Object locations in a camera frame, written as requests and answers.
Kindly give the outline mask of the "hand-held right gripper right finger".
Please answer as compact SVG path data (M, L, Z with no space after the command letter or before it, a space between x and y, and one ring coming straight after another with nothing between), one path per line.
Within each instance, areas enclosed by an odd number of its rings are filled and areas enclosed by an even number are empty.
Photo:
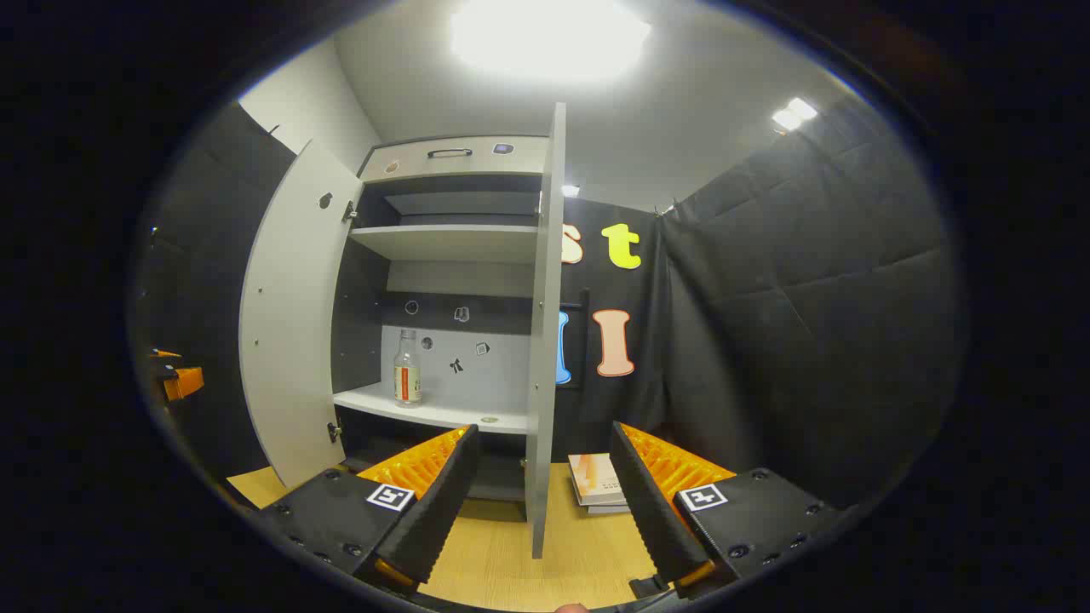
M841 509L767 468L735 473L619 421L610 459L658 577L682 599L768 575L841 522Z

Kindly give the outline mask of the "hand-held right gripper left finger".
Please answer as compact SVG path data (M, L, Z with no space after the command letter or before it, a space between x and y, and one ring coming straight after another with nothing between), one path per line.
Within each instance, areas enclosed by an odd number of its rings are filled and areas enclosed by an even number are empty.
M479 426L452 428L358 473L323 471L257 518L324 565L412 596L439 562L480 457Z

